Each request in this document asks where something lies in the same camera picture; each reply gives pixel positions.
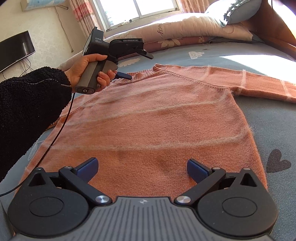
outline black fleece sleeve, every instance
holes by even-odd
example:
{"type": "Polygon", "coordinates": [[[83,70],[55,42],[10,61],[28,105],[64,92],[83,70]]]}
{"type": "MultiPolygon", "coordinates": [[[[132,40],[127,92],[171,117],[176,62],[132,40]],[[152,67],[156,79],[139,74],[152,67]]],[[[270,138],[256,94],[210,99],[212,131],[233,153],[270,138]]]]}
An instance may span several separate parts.
{"type": "Polygon", "coordinates": [[[0,181],[71,100],[65,73],[43,67],[0,83],[0,181]]]}

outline ribbed collar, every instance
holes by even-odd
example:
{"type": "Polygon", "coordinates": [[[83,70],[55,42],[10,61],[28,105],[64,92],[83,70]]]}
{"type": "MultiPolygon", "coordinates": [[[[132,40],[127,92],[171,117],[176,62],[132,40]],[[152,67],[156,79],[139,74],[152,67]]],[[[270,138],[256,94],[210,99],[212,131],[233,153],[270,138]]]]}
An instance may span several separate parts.
{"type": "Polygon", "coordinates": [[[118,79],[115,82],[115,84],[126,85],[126,84],[130,84],[130,83],[138,82],[138,81],[150,78],[150,77],[152,77],[154,75],[157,75],[162,71],[165,71],[167,67],[168,67],[167,65],[155,64],[151,69],[142,70],[142,71],[139,71],[139,72],[128,73],[129,75],[132,76],[131,80],[118,79]]]}

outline blue pillow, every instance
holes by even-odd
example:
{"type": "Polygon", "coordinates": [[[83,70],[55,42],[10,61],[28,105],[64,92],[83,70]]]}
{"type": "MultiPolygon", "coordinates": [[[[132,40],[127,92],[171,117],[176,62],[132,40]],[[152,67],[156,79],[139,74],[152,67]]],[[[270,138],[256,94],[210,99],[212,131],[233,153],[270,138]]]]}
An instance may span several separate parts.
{"type": "Polygon", "coordinates": [[[248,20],[259,10],[262,0],[218,0],[212,3],[206,14],[220,20],[221,25],[248,20]]]}

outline floral curtain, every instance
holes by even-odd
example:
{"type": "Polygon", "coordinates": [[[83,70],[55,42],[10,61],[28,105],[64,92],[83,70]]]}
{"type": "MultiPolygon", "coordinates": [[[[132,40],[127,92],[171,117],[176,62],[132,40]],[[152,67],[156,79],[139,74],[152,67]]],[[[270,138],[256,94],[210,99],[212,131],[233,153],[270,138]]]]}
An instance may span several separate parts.
{"type": "Polygon", "coordinates": [[[69,0],[73,13],[86,38],[89,37],[92,29],[98,27],[98,21],[89,0],[69,0]]]}
{"type": "Polygon", "coordinates": [[[181,10],[183,13],[186,12],[205,12],[210,6],[211,2],[214,2],[211,0],[178,0],[179,5],[181,6],[181,10]]]}

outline television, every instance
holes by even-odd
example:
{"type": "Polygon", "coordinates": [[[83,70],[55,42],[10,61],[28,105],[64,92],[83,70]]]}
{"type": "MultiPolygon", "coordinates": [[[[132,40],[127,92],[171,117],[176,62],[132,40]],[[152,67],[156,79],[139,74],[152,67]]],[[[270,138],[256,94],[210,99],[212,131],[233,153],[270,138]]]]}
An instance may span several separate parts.
{"type": "Polygon", "coordinates": [[[35,48],[28,31],[3,40],[0,42],[0,72],[33,53],[35,48]]]}

